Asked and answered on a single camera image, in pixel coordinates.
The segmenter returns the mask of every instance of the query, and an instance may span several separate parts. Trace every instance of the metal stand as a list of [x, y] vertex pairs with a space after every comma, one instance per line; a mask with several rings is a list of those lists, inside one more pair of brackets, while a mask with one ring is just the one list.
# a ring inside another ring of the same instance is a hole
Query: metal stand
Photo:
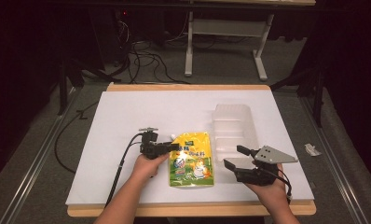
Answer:
[[273, 14], [268, 15], [266, 21], [194, 20], [194, 13], [190, 11], [188, 13], [188, 44], [185, 55], [185, 76], [192, 76], [193, 34], [254, 36], [260, 37], [258, 49], [253, 50], [255, 66], [257, 67], [260, 80], [266, 81], [268, 76], [262, 63], [261, 54], [267, 42], [273, 17]]
[[77, 68], [70, 60], [63, 60], [60, 66], [60, 111], [58, 115], [62, 115], [63, 111], [68, 106], [68, 91], [67, 91], [67, 78], [69, 78], [73, 87], [84, 87], [84, 79], [81, 76], [81, 69]]

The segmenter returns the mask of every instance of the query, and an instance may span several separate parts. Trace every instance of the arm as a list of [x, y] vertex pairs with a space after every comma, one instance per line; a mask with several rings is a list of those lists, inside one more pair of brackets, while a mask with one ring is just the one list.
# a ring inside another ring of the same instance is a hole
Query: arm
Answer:
[[130, 178], [114, 196], [113, 200], [104, 208], [103, 212], [96, 219], [95, 224], [133, 223], [144, 186], [151, 176], [158, 173], [158, 166], [168, 157], [169, 154], [166, 154], [154, 160], [149, 160], [144, 155], [140, 155], [135, 162]]
[[[282, 170], [282, 165], [278, 164], [278, 168]], [[283, 182], [276, 179], [272, 185], [264, 187], [252, 184], [245, 185], [247, 188], [255, 192], [260, 202], [267, 208], [275, 224], [299, 223], [298, 219], [296, 219], [296, 217], [293, 215], [293, 212], [291, 211], [287, 202], [285, 185]]]

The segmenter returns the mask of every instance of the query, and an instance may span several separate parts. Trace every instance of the white table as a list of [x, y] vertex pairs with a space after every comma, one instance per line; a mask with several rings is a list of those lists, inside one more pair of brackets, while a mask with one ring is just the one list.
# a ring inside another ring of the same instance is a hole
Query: white table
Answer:
[[[218, 104], [245, 104], [252, 110], [256, 141], [296, 157], [281, 114], [268, 86], [252, 85], [110, 85], [103, 92], [66, 204], [73, 217], [97, 217], [113, 184], [123, 152], [138, 129], [155, 127], [158, 142], [171, 135], [212, 132], [212, 112]], [[119, 188], [139, 155], [128, 152]], [[266, 216], [256, 195], [219, 161], [214, 161], [213, 187], [169, 187], [169, 165], [144, 189], [138, 217]], [[284, 164], [293, 185], [291, 209], [296, 215], [316, 211], [313, 194], [299, 162]]]

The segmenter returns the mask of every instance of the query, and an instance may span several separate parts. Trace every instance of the wooden table edge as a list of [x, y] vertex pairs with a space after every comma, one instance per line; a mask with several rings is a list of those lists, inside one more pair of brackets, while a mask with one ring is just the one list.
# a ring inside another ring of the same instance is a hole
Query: wooden table edge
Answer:
[[106, 91], [234, 91], [261, 90], [270, 91], [267, 85], [187, 85], [187, 84], [114, 84], [110, 83]]
[[[290, 208], [296, 216], [311, 216], [316, 213], [313, 200], [292, 201]], [[71, 204], [70, 217], [97, 217], [104, 204]], [[140, 204], [137, 217], [249, 217], [269, 216], [260, 202], [236, 203], [154, 203]]]

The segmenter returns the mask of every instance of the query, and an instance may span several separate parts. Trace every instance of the plastic package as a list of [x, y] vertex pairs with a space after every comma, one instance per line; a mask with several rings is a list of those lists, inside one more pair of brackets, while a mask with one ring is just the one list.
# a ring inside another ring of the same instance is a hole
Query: plastic package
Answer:
[[211, 142], [207, 133], [183, 133], [173, 141], [178, 151], [169, 157], [171, 187], [214, 185]]
[[217, 105], [213, 112], [215, 157], [244, 158], [237, 145], [258, 148], [252, 112], [248, 105]]

